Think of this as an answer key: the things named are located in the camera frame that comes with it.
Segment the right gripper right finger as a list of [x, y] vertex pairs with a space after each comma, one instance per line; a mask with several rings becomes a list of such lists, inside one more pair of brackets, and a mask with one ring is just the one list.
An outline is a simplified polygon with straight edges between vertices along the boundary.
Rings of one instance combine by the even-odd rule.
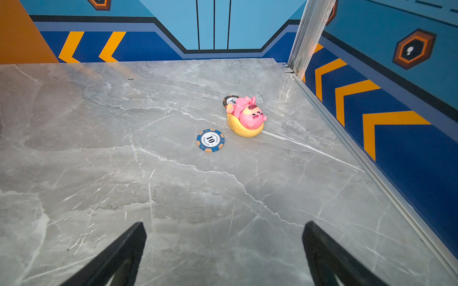
[[315, 222], [305, 224], [302, 243], [316, 286], [385, 286]]

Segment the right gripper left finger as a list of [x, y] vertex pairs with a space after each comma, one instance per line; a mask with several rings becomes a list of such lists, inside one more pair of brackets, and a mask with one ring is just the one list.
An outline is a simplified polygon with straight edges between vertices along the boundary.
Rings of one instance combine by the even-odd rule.
[[62, 284], [64, 286], [133, 286], [146, 238], [144, 224], [142, 222], [133, 224]]

